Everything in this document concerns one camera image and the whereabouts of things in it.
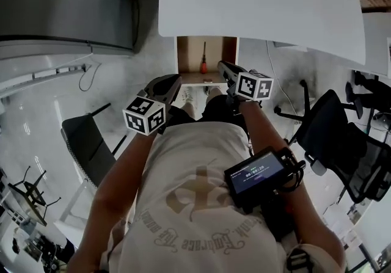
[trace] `black strap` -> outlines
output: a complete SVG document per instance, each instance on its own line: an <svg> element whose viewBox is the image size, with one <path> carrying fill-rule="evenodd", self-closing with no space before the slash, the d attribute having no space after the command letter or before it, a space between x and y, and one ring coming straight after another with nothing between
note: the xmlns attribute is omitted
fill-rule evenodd
<svg viewBox="0 0 391 273"><path fill-rule="evenodd" d="M303 268L307 268L308 272L312 273L313 264L310 255L301 249L294 249L287 259L287 269L293 272Z"/></svg>

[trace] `black chair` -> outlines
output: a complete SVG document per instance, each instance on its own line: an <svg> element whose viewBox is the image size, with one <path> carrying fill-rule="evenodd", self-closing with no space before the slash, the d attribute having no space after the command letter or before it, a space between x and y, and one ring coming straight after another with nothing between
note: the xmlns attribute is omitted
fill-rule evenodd
<svg viewBox="0 0 391 273"><path fill-rule="evenodd" d="M307 84L301 81L305 96L304 116L274 112L299 120L302 125L289 145L297 142L305 150L305 158L313 171L322 175L326 168L342 180L355 203L364 198L380 201L391 185L391 147L366 135L348 123L345 109L333 90L327 91L310 109Z"/></svg>
<svg viewBox="0 0 391 273"><path fill-rule="evenodd" d="M114 155L126 139L125 135L111 152L99 132L93 117L110 105L106 104L91 114L62 122L61 135L67 144L68 151L95 187L99 186L115 163Z"/></svg>
<svg viewBox="0 0 391 273"><path fill-rule="evenodd" d="M9 183L8 187L10 188L10 190L12 191L14 196L18 196L18 198L23 198L23 200L25 200L25 202L29 205L32 212L34 212L35 217L38 218L38 221L42 225L46 226L45 217L46 217L46 212L48 210L48 207L57 203L61 199L61 197L59 197L54 202L46 203L45 199L42 197L43 192L40 192L38 190L38 184L41 181L41 179L43 178L43 176L45 175L46 170L38 177L37 181L35 181L34 184L31 184L30 182L26 181L26 175L27 175L30 168L31 168L31 166L29 166L27 168L26 173L24 174L23 180L21 180L20 182L18 182L16 184ZM18 188L18 186L20 184L23 184L25 186L26 192L24 192L23 190ZM39 210L37 209L36 204L45 207L45 212L43 213L43 216L41 216Z"/></svg>

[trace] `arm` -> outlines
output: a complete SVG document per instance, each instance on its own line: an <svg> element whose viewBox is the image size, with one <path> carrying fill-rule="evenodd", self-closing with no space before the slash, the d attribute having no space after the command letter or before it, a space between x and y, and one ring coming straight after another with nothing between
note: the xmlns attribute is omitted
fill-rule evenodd
<svg viewBox="0 0 391 273"><path fill-rule="evenodd" d="M69 272L99 270L113 226L127 216L134 202L155 136L137 134L99 185L79 249L69 262Z"/></svg>
<svg viewBox="0 0 391 273"><path fill-rule="evenodd" d="M260 109L258 103L254 101L243 102L239 109L246 121L254 153L269 146L272 146L276 151L288 147ZM281 195L286 203L292 207L298 240L303 244L322 248L341 268L344 267L345 253L342 244L320 219L305 189L304 182L293 192Z"/></svg>

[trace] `white t-shirt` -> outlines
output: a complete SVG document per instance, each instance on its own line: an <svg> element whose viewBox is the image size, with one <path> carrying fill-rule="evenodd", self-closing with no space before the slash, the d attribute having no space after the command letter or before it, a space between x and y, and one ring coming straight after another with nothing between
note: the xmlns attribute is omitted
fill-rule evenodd
<svg viewBox="0 0 391 273"><path fill-rule="evenodd" d="M101 269L286 271L291 250L276 242L260 214L240 213L228 195L224 170L249 156L239 126L203 122L168 127L153 143L134 220L128 230L126 221L113 229ZM314 272L340 271L322 249L299 247L311 256Z"/></svg>

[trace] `screwdriver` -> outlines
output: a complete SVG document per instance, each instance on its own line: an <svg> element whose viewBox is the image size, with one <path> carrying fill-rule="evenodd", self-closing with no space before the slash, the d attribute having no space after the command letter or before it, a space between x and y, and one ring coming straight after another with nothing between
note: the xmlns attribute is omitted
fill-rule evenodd
<svg viewBox="0 0 391 273"><path fill-rule="evenodd" d="M206 47L206 42L203 43L203 54L202 54L201 70L200 70L200 72L203 75L208 72L208 69L206 68L205 47Z"/></svg>

